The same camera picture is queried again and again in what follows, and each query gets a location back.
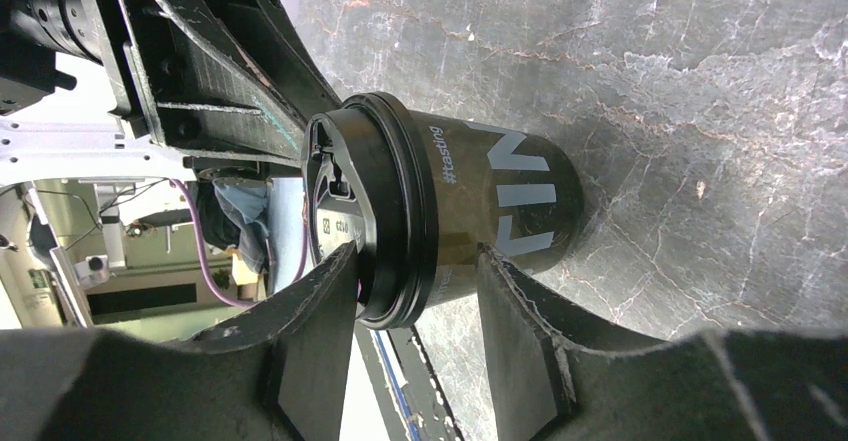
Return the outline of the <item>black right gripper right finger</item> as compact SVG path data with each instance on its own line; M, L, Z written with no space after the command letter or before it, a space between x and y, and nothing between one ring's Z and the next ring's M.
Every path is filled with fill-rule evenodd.
M706 329L671 341L614 324L522 272L476 261L502 440L843 440L847 334Z

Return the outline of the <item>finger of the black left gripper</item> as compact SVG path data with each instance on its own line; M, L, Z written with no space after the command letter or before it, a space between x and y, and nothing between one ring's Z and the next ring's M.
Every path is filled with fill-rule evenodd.
M186 157L295 166L308 124L271 105L234 61L203 0L142 0L128 17L132 78L155 145Z
M341 101L308 53L283 0L203 0L213 31L223 37L250 82L296 124L340 107Z

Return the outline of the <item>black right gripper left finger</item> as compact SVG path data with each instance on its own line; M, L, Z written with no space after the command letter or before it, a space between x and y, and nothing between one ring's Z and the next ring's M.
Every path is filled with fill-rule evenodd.
M335 440L357 251L186 341L106 328L1 334L5 440Z

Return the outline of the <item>black plastic cup lid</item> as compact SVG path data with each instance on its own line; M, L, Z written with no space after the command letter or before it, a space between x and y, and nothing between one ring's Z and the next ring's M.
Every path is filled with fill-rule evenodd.
M354 95L309 122L301 166L314 260L354 243L358 320L373 330L412 326L433 289L439 223L411 112L385 92Z

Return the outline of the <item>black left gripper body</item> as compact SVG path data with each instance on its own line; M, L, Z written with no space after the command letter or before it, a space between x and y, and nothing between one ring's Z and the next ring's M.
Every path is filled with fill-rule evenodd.
M67 54L105 68L116 106L113 114L135 134L154 123L130 66L132 13L156 16L142 0L1 0L1 113L10 115L42 101L56 89L73 90L74 76L56 66Z

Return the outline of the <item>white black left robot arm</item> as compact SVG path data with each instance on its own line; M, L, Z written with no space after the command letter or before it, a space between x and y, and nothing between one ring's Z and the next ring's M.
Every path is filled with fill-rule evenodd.
M300 0L1 0L1 182L300 173L339 98Z

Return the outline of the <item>black paper coffee cup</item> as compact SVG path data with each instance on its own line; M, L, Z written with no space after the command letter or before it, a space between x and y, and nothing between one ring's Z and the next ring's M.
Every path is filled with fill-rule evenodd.
M431 166L439 222L430 307L476 290L481 243L531 274L557 265L584 214L579 175L550 140L414 111Z

